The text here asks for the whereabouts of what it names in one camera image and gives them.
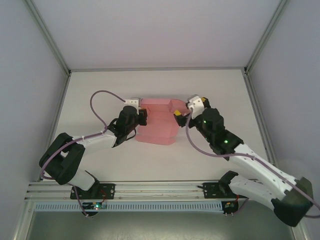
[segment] white tabletop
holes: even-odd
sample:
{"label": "white tabletop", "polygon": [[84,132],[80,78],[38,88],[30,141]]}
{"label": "white tabletop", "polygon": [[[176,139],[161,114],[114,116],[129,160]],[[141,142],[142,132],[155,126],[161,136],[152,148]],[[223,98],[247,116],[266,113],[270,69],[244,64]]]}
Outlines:
{"label": "white tabletop", "polygon": [[[66,92],[56,136],[66,132],[83,136],[99,132],[102,123],[93,115],[89,100],[97,90],[109,90],[124,99],[174,98],[186,101],[198,94],[224,117],[226,128],[267,159],[241,70],[163,70],[73,72]],[[117,118],[123,103],[107,93],[93,100],[96,112],[109,123]],[[196,145],[212,153],[195,129],[190,135]],[[197,152],[180,129],[172,145],[155,145],[132,139],[115,148],[103,149],[82,158],[80,168],[100,181],[216,180],[233,170],[255,178],[223,158]]]}

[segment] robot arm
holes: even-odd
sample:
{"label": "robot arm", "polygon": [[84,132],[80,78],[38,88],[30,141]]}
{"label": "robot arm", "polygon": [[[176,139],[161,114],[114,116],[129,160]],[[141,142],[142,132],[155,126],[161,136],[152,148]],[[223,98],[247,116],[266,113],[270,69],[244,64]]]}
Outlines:
{"label": "robot arm", "polygon": [[298,180],[258,156],[242,139],[225,128],[224,118],[216,108],[211,108],[207,98],[192,96],[186,106],[191,113],[185,116],[179,112],[174,113],[178,125],[184,127],[190,117],[188,127],[196,127],[215,154],[245,168],[263,183],[229,171],[219,181],[221,191],[231,191],[255,200],[272,209],[285,224],[296,226],[313,204],[293,189],[292,185],[313,198],[310,181],[304,177]]}
{"label": "robot arm", "polygon": [[[138,125],[147,125],[147,111],[139,109],[138,99],[126,100],[124,104],[126,106],[119,117],[110,123],[105,133],[101,132],[88,139],[83,136],[82,140],[69,145],[52,158],[45,171],[58,184],[76,186],[92,196],[97,193],[99,181],[89,172],[79,169],[82,157],[101,149],[117,147],[129,139],[128,135],[132,131],[136,132]],[[65,132],[59,134],[40,159],[39,166],[43,167],[62,146],[79,138],[81,137],[72,137]]]}

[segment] yellow tag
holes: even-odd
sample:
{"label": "yellow tag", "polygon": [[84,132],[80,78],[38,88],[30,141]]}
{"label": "yellow tag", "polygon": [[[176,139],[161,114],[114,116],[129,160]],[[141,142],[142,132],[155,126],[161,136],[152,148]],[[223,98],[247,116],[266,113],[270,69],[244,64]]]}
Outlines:
{"label": "yellow tag", "polygon": [[175,110],[175,111],[174,111],[174,115],[180,116],[180,115],[181,115],[181,112],[179,112],[178,110]]}

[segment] perforated metal strip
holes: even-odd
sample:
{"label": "perforated metal strip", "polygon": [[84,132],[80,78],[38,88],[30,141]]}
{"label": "perforated metal strip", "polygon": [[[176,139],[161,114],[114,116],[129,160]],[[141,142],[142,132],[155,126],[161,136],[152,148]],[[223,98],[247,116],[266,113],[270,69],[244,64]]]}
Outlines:
{"label": "perforated metal strip", "polygon": [[[37,202],[35,212],[79,212],[77,202]],[[223,213],[221,201],[107,202],[87,212],[210,212]]]}

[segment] pink translucent box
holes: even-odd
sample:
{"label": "pink translucent box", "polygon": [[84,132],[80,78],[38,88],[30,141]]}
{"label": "pink translucent box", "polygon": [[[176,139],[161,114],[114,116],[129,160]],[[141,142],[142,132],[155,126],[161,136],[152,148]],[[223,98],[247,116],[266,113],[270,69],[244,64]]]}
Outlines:
{"label": "pink translucent box", "polygon": [[139,127],[135,139],[158,145],[171,145],[176,141],[174,137],[178,134],[179,126],[174,112],[178,110],[182,115],[189,113],[186,103],[178,99],[144,98],[141,108],[147,111],[147,125]]}

